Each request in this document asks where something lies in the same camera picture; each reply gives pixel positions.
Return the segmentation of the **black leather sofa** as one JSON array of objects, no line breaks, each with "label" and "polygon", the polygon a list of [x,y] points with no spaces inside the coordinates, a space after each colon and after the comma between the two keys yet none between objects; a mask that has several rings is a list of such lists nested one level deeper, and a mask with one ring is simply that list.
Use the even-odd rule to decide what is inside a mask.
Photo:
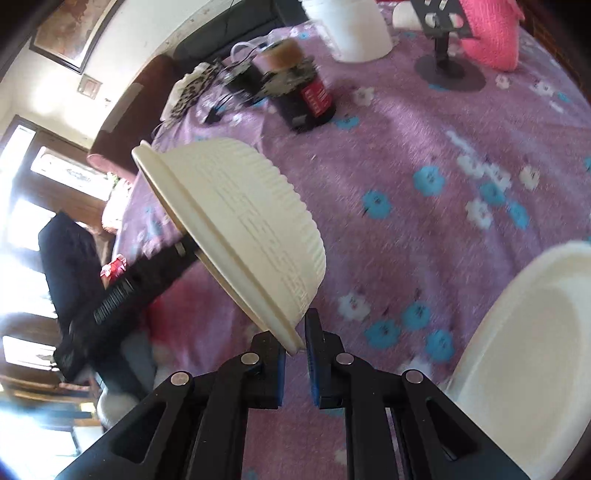
[{"label": "black leather sofa", "polygon": [[300,1],[231,1],[228,10],[183,39],[172,53],[172,59],[180,71],[188,72],[200,62],[228,57],[237,42],[307,21]]}]

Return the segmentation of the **white paper bowl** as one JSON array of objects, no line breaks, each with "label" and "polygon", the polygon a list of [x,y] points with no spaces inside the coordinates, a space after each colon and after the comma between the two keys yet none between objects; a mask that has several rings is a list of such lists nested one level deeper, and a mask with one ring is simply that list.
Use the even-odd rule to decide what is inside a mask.
[{"label": "white paper bowl", "polygon": [[590,245],[533,260],[481,321],[447,395],[532,479],[590,448]]}]

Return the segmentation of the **cream hinged clamshell bowl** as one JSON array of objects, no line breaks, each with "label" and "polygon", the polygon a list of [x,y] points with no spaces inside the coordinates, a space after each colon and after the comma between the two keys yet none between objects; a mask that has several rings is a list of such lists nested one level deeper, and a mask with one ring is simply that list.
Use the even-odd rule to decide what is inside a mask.
[{"label": "cream hinged clamshell bowl", "polygon": [[141,142],[132,157],[229,297],[288,354],[303,350],[297,324],[325,278],[327,256],[317,223],[287,177],[231,138],[164,153]]}]

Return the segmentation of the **white plastic jar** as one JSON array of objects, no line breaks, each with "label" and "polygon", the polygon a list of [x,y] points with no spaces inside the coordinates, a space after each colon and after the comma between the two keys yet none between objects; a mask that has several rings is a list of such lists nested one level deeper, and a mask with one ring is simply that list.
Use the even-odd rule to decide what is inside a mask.
[{"label": "white plastic jar", "polygon": [[301,1],[301,7],[335,61],[366,63],[387,56],[394,48],[376,1]]}]

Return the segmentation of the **leopard print cloth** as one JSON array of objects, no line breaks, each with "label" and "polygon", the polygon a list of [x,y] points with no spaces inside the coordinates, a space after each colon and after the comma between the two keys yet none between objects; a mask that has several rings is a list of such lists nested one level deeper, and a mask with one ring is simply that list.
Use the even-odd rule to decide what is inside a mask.
[{"label": "leopard print cloth", "polygon": [[197,104],[201,95],[211,87],[219,72],[221,72],[221,67],[215,64],[209,64],[204,73],[200,74],[197,79],[191,81],[186,86],[179,101],[173,107],[171,117],[168,120],[182,118],[189,108]]}]

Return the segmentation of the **black phone stand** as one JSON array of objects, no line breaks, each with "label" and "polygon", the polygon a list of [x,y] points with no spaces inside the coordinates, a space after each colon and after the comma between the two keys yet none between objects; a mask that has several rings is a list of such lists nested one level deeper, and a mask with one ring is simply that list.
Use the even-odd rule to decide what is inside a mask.
[{"label": "black phone stand", "polygon": [[429,85],[455,92],[478,92],[486,85],[481,70],[466,59],[450,56],[450,35],[474,37],[467,15],[458,0],[412,1],[424,34],[434,41],[434,53],[415,62],[416,73]]}]

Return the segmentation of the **black motor with wooden roller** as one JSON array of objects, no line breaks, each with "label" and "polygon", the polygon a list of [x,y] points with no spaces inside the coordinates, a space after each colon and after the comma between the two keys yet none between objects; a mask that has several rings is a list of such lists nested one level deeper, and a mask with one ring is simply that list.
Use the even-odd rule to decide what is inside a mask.
[{"label": "black motor with wooden roller", "polygon": [[270,101],[291,131],[304,133],[328,123],[335,115],[313,56],[304,54],[293,38],[271,43],[254,57],[263,70],[259,94]]}]

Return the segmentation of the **framed wall painting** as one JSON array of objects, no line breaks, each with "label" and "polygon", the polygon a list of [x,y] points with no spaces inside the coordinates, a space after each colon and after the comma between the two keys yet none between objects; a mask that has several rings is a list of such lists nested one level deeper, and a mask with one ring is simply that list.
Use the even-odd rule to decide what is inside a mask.
[{"label": "framed wall painting", "polygon": [[29,49],[82,74],[122,0],[67,0],[37,28]]}]

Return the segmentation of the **pink sleeved bottle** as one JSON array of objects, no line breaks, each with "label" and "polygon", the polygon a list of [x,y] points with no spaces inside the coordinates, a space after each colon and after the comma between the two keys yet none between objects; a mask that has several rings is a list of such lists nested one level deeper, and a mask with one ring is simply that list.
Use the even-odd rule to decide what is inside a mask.
[{"label": "pink sleeved bottle", "polygon": [[467,56],[499,71],[514,71],[519,60],[520,22],[525,19],[518,3],[469,0],[461,5],[474,35],[461,40]]}]

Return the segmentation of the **red glass plate with sticker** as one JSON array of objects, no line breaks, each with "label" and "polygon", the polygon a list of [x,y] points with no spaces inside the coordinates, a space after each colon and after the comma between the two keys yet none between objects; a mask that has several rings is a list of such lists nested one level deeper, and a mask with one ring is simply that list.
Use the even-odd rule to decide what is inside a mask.
[{"label": "red glass plate with sticker", "polygon": [[186,353],[206,337],[216,315],[212,281],[197,262],[145,309],[144,323],[154,343]]}]

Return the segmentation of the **white cloth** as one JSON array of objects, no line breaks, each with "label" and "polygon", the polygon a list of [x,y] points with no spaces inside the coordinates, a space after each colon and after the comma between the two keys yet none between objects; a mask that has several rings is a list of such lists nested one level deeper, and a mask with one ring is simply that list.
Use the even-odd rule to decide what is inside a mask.
[{"label": "white cloth", "polygon": [[173,87],[168,95],[168,98],[166,100],[166,103],[164,105],[164,108],[161,112],[161,116],[160,116],[161,121],[166,121],[171,117],[173,107],[179,101],[181,94],[184,91],[184,89],[186,88],[186,86],[191,81],[197,79],[197,77],[200,74],[204,73],[204,71],[206,70],[206,68],[208,66],[209,66],[209,64],[206,62],[199,63],[197,66],[194,67],[194,69],[190,73],[185,74],[183,76],[183,78],[178,80],[173,85]]}]

